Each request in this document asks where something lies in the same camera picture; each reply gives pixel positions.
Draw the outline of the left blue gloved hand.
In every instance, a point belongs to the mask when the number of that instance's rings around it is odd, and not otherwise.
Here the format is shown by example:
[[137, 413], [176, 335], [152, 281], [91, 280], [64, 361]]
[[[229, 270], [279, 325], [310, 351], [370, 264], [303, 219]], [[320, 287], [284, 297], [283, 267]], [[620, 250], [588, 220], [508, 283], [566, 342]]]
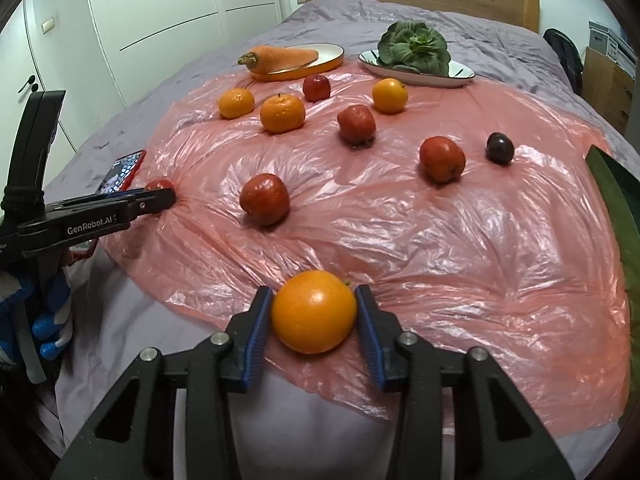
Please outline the left blue gloved hand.
[[[1, 272], [1, 369], [17, 367], [18, 349], [12, 315], [34, 294], [32, 281]], [[59, 268], [46, 293], [43, 310], [30, 326], [40, 358], [55, 360], [73, 337], [72, 300], [67, 273]]]

